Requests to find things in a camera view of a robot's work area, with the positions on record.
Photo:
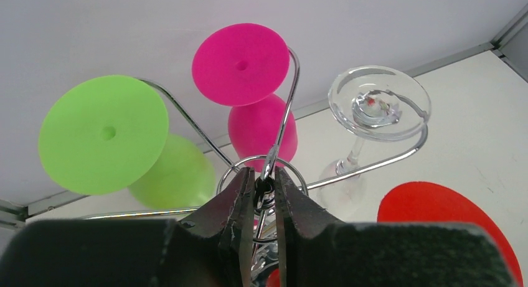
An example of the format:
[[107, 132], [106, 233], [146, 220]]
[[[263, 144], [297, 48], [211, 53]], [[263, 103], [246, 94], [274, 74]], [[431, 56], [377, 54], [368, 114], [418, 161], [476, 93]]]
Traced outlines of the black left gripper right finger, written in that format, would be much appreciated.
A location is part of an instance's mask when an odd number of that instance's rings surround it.
[[302, 193], [285, 168], [275, 168], [281, 286], [344, 286], [334, 237], [344, 222]]

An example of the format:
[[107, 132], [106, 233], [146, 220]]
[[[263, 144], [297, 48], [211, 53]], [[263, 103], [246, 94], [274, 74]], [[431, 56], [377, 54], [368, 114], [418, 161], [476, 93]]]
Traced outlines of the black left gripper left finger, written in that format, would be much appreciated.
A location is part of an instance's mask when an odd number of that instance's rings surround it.
[[244, 167], [228, 186], [179, 222], [180, 286], [249, 286], [255, 171]]

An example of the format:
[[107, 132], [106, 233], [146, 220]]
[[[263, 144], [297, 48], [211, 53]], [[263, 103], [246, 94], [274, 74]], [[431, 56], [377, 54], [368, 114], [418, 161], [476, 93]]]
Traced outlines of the chrome wine glass rack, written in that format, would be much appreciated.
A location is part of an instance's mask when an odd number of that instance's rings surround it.
[[[271, 186], [273, 176], [272, 168], [280, 162], [280, 148], [285, 144], [285, 133], [287, 121], [291, 111], [292, 99], [286, 101], [283, 121], [280, 130], [276, 136], [275, 144], [270, 148], [268, 154], [249, 156], [240, 159], [241, 164], [248, 164], [251, 161], [261, 161], [263, 166], [260, 168], [260, 177], [257, 179], [259, 186], [264, 186], [265, 191], [257, 199], [255, 209], [255, 234], [253, 237], [253, 256], [252, 256], [252, 281], [258, 283], [263, 279], [263, 272], [272, 266], [278, 265], [278, 245], [276, 237], [276, 209], [275, 209], [275, 190]], [[312, 184], [301, 184], [301, 191], [308, 193], [316, 188], [318, 182]]]

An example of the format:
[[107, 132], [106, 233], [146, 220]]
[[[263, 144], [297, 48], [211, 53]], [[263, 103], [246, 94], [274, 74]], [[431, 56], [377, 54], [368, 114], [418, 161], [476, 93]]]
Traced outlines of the red wine glass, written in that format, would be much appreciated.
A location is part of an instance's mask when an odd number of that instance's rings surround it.
[[[334, 237], [344, 286], [522, 286], [518, 260], [491, 218], [463, 195], [408, 182], [381, 200], [375, 222]], [[279, 267], [267, 286], [281, 286]]]

